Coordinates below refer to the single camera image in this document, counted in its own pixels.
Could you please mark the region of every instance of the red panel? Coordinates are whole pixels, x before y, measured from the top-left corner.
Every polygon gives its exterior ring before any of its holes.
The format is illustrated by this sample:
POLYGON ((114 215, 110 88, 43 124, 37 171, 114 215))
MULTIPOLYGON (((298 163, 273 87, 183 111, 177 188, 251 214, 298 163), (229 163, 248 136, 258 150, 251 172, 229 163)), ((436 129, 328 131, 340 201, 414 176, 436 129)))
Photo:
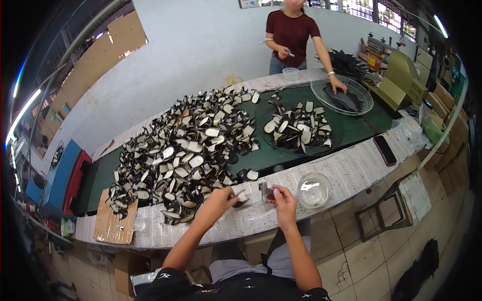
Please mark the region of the red panel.
POLYGON ((72 210, 69 209, 70 201, 73 197, 77 197, 77 192, 79 191, 79 185, 83 175, 80 167, 84 161, 92 163, 92 158, 90 158, 90 156, 84 150, 81 150, 77 156, 75 165, 72 168, 72 172, 70 173, 70 178, 67 183, 67 189, 64 196, 64 213, 69 215, 74 215, 72 210))

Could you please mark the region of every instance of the shoe insole piece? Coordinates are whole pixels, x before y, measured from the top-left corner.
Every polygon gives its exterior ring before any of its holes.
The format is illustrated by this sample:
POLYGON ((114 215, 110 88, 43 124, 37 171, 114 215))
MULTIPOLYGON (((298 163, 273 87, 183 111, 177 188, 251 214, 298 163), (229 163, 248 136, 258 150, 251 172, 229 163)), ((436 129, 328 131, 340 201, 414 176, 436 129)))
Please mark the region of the shoe insole piece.
POLYGON ((333 88, 330 82, 326 83, 326 88, 323 90, 331 98, 332 103, 337 108, 354 113, 360 113, 362 111, 360 100, 350 91, 345 95, 341 88, 337 88, 335 94, 333 93, 333 88))

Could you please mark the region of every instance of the white star pattern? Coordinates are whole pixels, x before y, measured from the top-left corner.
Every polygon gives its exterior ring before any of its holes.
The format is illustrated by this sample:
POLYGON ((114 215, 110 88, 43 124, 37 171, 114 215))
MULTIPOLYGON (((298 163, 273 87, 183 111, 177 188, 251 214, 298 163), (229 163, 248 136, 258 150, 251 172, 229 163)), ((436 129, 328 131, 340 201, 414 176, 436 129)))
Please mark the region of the white star pattern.
POLYGON ((172 275, 169 275, 169 274, 166 274, 166 273, 162 273, 161 276, 158 278, 158 279, 161 279, 161 278, 167 278, 169 279, 169 277, 171 277, 172 275))

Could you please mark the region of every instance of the wire basket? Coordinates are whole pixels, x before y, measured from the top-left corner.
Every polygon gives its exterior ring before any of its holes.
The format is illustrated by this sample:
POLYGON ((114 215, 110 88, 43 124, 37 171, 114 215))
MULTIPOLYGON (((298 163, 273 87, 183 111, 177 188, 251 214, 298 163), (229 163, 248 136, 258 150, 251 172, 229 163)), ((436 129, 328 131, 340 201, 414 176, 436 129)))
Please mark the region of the wire basket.
POLYGON ((331 101, 330 97, 325 93, 323 90, 326 87, 326 83, 330 82, 329 79, 314 79, 310 83, 311 90, 313 94, 315 94, 316 98, 318 98, 325 107, 344 115, 349 116, 359 116, 363 115, 373 108, 373 98, 370 93, 359 83, 355 82, 352 79, 349 79, 344 76, 336 75, 336 78, 339 79, 342 83, 344 83, 348 87, 348 91, 355 94, 360 103, 361 103, 361 112, 349 112, 337 108, 331 101))
MULTIPOLYGON (((438 114, 434 110, 432 110, 432 114, 438 116, 438 114)), ((424 120, 422 121, 422 128, 425 135, 427 135, 428 139, 432 141, 432 143, 434 144, 437 144, 440 138, 442 138, 443 132, 447 129, 445 124, 442 124, 443 131, 440 130, 439 127, 433 121, 432 117, 429 117, 427 121, 424 121, 424 120)), ((445 137, 444 142, 446 142, 449 139, 450 139, 449 135, 447 135, 447 137, 445 137)))
MULTIPOLYGON (((312 101, 314 108, 322 106, 322 104, 314 97, 304 97, 301 95, 290 95, 290 96, 284 97, 285 95, 283 94, 284 94, 283 91, 279 93, 279 95, 283 97, 283 99, 281 100, 281 104, 285 108, 296 107, 298 102, 301 102, 303 103, 303 105, 305 105, 307 101, 312 101)), ((277 110, 275 109, 275 107, 272 104, 268 103, 269 100, 270 98, 265 99, 263 102, 259 103, 258 107, 256 108, 256 111, 254 112, 254 118, 256 119, 257 136, 261 137, 261 139, 263 139, 266 143, 268 143, 272 147, 289 155, 309 157, 309 156, 327 155, 333 150, 335 150, 341 144, 341 141, 343 140, 343 137, 345 134, 344 124, 336 118, 335 113, 332 113, 331 111, 327 111, 327 112, 325 111, 323 115, 328 120, 328 122, 330 123, 330 127, 332 128, 332 132, 330 134, 330 139, 332 140, 332 147, 323 146, 322 144, 318 146, 307 145, 306 154, 304 154, 303 152, 300 152, 297 149, 279 147, 275 145, 273 135, 268 134, 264 131, 264 125, 268 123, 270 120, 272 120, 273 118, 271 114, 277 113, 277 110)))

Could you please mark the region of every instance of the round wire tray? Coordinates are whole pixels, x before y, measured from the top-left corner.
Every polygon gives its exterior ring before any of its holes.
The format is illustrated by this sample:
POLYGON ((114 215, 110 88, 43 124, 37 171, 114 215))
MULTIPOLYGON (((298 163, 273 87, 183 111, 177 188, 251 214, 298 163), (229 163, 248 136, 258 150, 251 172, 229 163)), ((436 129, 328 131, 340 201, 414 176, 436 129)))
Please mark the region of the round wire tray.
MULTIPOLYGON (((314 97, 306 97, 306 96, 296 94, 296 95, 287 96, 285 98, 284 97, 285 95, 283 94, 284 94, 283 91, 279 93, 279 95, 283 97, 283 99, 281 100, 281 104, 286 109, 296 107, 296 105, 299 102, 301 102, 304 107, 307 101, 313 102, 313 108, 322 106, 322 104, 314 97)), ((254 117, 256 118, 257 136, 261 137, 264 141, 266 141, 266 143, 268 143, 272 147, 279 149, 280 151, 289 155, 304 156, 304 157, 317 156, 317 155, 324 156, 332 152, 333 150, 335 150, 343 140, 343 136, 345 134, 343 123, 336 118, 335 113, 331 111, 325 111, 323 115, 328 120, 328 122, 330 123, 330 127, 332 128, 332 132, 330 134, 330 138, 332 140, 332 147, 323 146, 323 143, 321 143, 319 146, 307 145, 306 154, 304 154, 303 152, 300 152, 300 150, 298 149, 279 147, 275 145, 273 135, 268 134, 264 131, 265 124, 267 124, 273 118, 271 114, 277 113, 277 110, 275 109, 275 107, 272 104, 268 103, 269 100, 270 98, 263 100, 263 102, 260 101, 258 107, 256 108, 256 111, 254 112, 254 117)))
POLYGON ((313 91, 313 94, 315 94, 316 98, 318 98, 326 108, 329 108, 337 113, 344 114, 344 115, 349 115, 349 116, 359 116, 363 115, 365 113, 370 112, 370 110, 373 108, 373 98, 370 95, 370 93, 359 83, 355 82, 352 79, 349 79, 344 76, 337 75, 337 79, 339 79, 342 83, 344 83, 348 87, 348 91, 355 94, 360 103, 361 103, 361 112, 355 113, 355 112, 349 112, 342 110, 340 108, 337 108, 332 101, 330 100, 331 98, 325 93, 323 90, 326 88, 326 83, 330 82, 329 79, 314 79, 310 83, 311 90, 313 91))

